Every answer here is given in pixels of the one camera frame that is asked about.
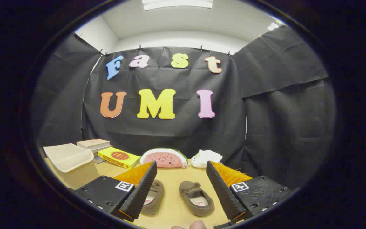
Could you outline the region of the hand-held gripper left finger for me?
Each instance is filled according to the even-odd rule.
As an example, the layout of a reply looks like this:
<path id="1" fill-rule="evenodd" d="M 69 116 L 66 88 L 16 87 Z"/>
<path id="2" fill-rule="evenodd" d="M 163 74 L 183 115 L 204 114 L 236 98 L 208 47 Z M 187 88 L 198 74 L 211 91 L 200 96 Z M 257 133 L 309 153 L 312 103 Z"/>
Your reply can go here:
<path id="1" fill-rule="evenodd" d="M 157 163 L 153 161 L 113 178 L 101 175 L 70 191 L 99 211 L 132 223 L 138 219 L 156 175 Z"/>

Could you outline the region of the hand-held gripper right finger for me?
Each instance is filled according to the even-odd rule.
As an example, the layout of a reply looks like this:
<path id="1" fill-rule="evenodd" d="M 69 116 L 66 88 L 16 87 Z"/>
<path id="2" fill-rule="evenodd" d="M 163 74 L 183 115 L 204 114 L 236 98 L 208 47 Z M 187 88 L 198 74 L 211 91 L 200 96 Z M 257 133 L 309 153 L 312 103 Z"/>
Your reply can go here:
<path id="1" fill-rule="evenodd" d="M 215 229 L 248 220 L 276 206 L 292 193 L 291 189 L 267 176 L 252 178 L 221 163 L 208 161 L 206 173 L 229 220 Z"/>

